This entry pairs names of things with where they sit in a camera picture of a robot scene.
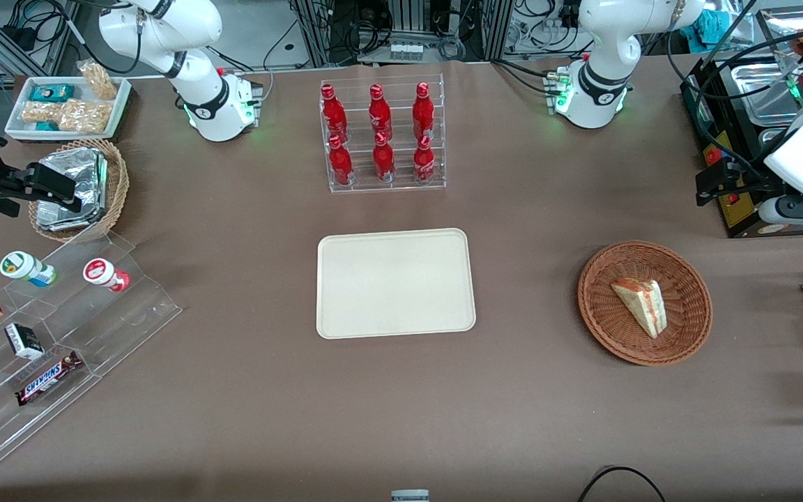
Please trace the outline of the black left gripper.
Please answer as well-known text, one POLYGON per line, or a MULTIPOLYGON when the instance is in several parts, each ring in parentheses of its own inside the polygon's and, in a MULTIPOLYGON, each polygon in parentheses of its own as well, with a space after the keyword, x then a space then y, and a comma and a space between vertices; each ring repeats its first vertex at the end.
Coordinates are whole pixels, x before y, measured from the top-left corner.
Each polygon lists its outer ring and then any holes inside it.
POLYGON ((708 166, 696 175, 696 206, 705 206, 718 198, 723 204, 736 204, 749 196, 755 204, 784 196, 786 185, 767 168, 757 172, 733 157, 723 157, 718 166, 708 166))

